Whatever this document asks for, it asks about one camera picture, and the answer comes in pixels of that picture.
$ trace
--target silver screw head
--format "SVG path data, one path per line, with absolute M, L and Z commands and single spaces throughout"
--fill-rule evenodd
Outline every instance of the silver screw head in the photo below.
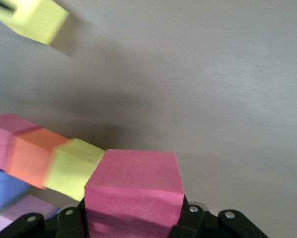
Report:
M 196 206 L 190 206 L 189 211 L 190 212 L 198 212 L 199 210 L 198 210 L 198 208 Z
M 35 221 L 36 220 L 36 217 L 35 216 L 31 216 L 31 217 L 29 217 L 29 218 L 27 218 L 27 222 L 33 222 L 33 221 Z
M 68 210 L 65 212 L 66 215 L 71 215 L 73 213 L 73 210 Z
M 233 219 L 236 217 L 233 212 L 229 212 L 229 211 L 225 212 L 224 215 L 226 215 L 226 217 L 229 219 Z

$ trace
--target yellow cube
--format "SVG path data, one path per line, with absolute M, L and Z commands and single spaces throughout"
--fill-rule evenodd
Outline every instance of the yellow cube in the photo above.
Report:
M 0 0 L 0 21 L 19 35 L 47 45 L 68 16 L 53 0 Z
M 84 186 L 95 171 L 105 150 L 79 139 L 71 139 L 53 153 L 45 186 L 80 201 Z

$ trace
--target stack of colorful blocks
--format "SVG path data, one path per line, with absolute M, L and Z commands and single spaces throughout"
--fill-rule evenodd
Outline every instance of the stack of colorful blocks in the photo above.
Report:
M 31 185 L 81 200 L 104 153 L 18 116 L 0 115 L 0 230 L 29 212 L 45 218 L 56 213 L 54 205 L 26 195 Z

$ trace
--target colorful block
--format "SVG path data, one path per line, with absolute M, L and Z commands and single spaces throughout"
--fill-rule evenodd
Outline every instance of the colorful block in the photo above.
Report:
M 41 200 L 33 195 L 26 195 L 21 200 L 0 212 L 0 231 L 10 225 L 17 218 L 27 213 L 36 212 L 48 219 L 55 215 L 58 207 Z
M 25 194 L 30 185 L 0 170 L 0 210 Z
M 0 21 L 24 37 L 50 45 L 68 17 L 53 0 L 3 0 Z
M 90 238 L 165 238 L 183 199 L 175 153 L 108 150 L 85 186 Z
M 45 176 L 52 162 L 53 150 L 68 139 L 40 128 L 14 137 L 6 172 L 29 184 L 45 188 Z
M 102 159 L 105 150 L 72 139 L 54 151 L 45 186 L 80 201 L 84 186 Z
M 5 170 L 10 142 L 15 134 L 39 128 L 33 122 L 13 114 L 0 115 L 0 169 Z

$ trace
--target pink cube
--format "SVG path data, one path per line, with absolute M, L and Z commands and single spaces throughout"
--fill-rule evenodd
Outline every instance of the pink cube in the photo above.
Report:
M 0 115 L 0 169 L 5 170 L 8 150 L 14 134 L 39 128 L 33 122 L 13 114 Z
M 108 150 L 85 186 L 90 238 L 165 238 L 183 199 L 175 153 Z
M 33 195 L 26 195 L 18 202 L 0 212 L 0 231 L 27 213 L 40 213 L 45 219 L 48 219 L 55 215 L 58 210 L 58 207 L 44 200 Z

